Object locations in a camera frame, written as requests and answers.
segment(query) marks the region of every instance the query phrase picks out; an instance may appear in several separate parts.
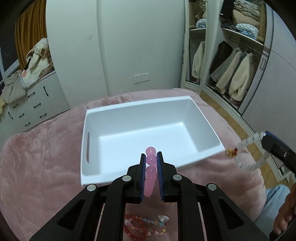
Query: pink blanket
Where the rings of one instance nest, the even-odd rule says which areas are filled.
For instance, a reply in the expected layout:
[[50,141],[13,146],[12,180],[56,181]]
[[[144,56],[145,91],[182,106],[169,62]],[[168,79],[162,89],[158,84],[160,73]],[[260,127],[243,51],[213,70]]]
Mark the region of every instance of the pink blanket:
[[[228,123],[196,93],[184,89],[140,91],[100,99],[71,109],[40,124],[35,129],[8,139],[0,154],[0,210],[20,241],[29,240],[78,192],[80,185],[80,148],[86,109],[128,101],[189,95],[204,113],[225,148],[234,147],[240,138]],[[255,161],[245,150],[245,164]],[[242,171],[224,153],[183,168],[178,172],[194,183],[216,183],[245,213],[255,220],[266,201],[260,170]],[[175,204],[160,201],[154,188],[151,198],[141,205],[127,205],[126,212],[155,219],[168,215],[167,234],[162,240],[177,240]]]

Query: orange curtain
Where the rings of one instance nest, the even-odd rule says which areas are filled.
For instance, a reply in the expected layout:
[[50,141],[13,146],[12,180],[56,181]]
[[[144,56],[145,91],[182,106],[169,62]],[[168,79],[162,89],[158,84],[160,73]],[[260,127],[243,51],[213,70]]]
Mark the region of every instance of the orange curtain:
[[27,53],[40,39],[47,37],[45,7],[46,0],[36,0],[15,23],[15,46],[22,70],[27,64]]

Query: white dresser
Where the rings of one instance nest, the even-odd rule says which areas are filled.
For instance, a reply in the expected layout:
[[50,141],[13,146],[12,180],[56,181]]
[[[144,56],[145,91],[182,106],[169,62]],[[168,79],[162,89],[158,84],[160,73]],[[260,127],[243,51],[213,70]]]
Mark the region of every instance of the white dresser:
[[70,109],[55,71],[43,77],[26,91],[26,95],[10,103],[0,115],[0,150],[8,137]]

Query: beaded bracelet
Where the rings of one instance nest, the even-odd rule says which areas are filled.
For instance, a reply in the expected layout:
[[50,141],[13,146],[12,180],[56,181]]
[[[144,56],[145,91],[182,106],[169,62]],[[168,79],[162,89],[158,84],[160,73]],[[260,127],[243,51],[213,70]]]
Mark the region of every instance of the beaded bracelet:
[[145,184],[144,184],[144,196],[150,197],[153,192],[154,184],[157,179],[157,169],[156,169],[156,150],[154,147],[150,146],[146,149],[146,163],[149,165],[146,168]]
[[[133,241],[144,241],[147,236],[151,236],[152,234],[163,235],[166,232],[165,223],[169,220],[168,216],[159,215],[159,221],[153,221],[148,218],[142,218],[135,215],[125,215],[124,219],[124,232],[129,236]],[[139,224],[139,227],[135,227],[132,222],[136,221]],[[145,223],[159,226],[160,229],[152,229],[151,227],[146,227]],[[140,233],[140,237],[134,236],[131,231],[128,229],[130,227],[132,230],[136,230]]]
[[265,132],[261,133],[255,133],[252,137],[248,137],[247,139],[239,142],[237,146],[234,149],[227,149],[225,150],[225,155],[230,158],[234,158],[236,160],[236,164],[243,170],[245,171],[254,171],[258,168],[260,168],[265,162],[266,159],[270,156],[270,153],[268,151],[265,151],[263,154],[263,157],[256,162],[253,165],[250,166],[245,166],[241,161],[240,158],[238,157],[238,150],[242,149],[244,147],[247,147],[248,145],[254,143],[255,141],[260,141],[262,138],[265,136]]

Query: blue jeans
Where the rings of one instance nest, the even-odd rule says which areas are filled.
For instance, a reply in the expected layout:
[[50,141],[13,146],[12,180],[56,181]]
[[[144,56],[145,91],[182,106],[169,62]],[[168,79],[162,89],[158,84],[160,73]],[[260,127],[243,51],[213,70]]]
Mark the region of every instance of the blue jeans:
[[267,237],[269,237],[273,229],[274,220],[289,193],[290,190],[285,185],[278,185],[275,188],[266,189],[266,203],[259,217],[256,219],[255,224]]

